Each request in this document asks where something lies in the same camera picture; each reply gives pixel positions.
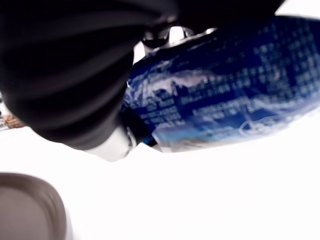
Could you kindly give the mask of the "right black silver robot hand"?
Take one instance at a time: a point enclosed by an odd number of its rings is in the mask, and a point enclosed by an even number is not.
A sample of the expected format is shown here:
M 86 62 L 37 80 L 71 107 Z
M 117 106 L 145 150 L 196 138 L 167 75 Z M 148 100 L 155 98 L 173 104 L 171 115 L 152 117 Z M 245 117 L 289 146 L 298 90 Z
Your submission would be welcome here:
M 44 139 L 110 162 L 147 136 L 120 112 L 134 47 L 163 32 L 196 33 L 275 14 L 281 0 L 3 0 L 0 91 L 8 110 Z

